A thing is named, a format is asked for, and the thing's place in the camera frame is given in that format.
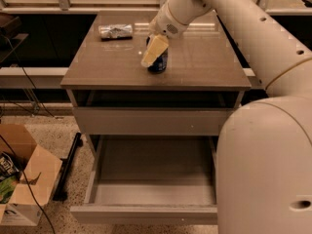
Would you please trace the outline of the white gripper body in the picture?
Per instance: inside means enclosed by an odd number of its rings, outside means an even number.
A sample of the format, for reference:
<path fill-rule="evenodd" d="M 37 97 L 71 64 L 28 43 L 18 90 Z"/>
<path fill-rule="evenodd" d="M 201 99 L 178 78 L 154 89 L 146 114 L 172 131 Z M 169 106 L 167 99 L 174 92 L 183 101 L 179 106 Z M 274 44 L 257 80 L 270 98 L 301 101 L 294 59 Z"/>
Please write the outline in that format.
<path fill-rule="evenodd" d="M 186 7 L 174 0 L 167 1 L 149 24 L 149 31 L 168 38 L 178 38 L 188 27 Z"/>

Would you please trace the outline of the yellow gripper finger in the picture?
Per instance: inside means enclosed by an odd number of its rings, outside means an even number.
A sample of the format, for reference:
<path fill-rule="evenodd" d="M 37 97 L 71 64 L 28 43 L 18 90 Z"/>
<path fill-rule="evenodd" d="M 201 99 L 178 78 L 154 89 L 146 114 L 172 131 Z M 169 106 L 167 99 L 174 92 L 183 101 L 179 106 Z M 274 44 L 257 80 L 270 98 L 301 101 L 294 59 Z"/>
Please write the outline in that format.
<path fill-rule="evenodd" d="M 169 47 L 169 40 L 162 34 L 151 34 L 148 38 L 146 51 L 143 54 L 141 65 L 151 66 Z"/>

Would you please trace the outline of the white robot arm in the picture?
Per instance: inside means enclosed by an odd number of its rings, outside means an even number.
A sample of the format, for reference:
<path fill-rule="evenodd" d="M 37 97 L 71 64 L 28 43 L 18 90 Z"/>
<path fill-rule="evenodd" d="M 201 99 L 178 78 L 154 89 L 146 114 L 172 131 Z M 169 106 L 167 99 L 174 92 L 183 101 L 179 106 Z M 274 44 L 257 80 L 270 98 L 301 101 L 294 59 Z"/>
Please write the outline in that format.
<path fill-rule="evenodd" d="M 151 22 L 150 66 L 216 11 L 266 96 L 235 110 L 216 149 L 219 234 L 312 234 L 311 52 L 251 0 L 167 0 Z"/>

